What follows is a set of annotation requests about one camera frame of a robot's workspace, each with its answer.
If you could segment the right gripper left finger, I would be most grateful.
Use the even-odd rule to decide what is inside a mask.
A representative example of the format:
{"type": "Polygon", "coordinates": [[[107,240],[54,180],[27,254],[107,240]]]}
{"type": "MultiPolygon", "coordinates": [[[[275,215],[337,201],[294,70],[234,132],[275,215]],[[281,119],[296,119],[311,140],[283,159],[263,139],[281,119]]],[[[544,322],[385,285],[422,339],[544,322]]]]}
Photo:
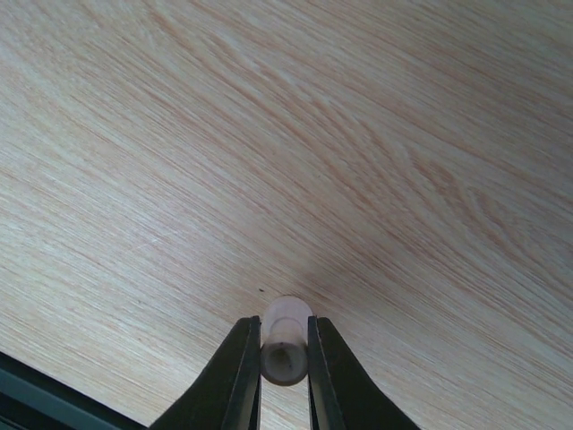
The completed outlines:
{"type": "Polygon", "coordinates": [[[258,429],[261,319],[239,319],[192,386],[152,429],[258,429]]]}

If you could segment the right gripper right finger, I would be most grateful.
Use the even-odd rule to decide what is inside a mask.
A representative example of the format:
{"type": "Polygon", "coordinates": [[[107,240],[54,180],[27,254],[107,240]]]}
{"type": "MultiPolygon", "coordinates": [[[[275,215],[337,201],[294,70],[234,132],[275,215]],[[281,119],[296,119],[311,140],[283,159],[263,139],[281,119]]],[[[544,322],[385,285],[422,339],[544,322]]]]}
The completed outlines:
{"type": "Polygon", "coordinates": [[[326,317],[308,318],[312,429],[416,429],[418,425],[367,374],[326,317]]]}

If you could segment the white piece table bottom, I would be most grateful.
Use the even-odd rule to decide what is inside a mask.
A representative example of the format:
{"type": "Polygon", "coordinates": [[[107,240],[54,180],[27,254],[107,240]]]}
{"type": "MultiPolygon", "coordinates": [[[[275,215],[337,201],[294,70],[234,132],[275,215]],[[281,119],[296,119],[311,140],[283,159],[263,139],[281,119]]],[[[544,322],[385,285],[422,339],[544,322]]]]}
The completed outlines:
{"type": "Polygon", "coordinates": [[[308,370],[308,318],[312,309],[299,297],[273,300],[261,319],[261,374],[278,386],[301,382],[308,370]]]}

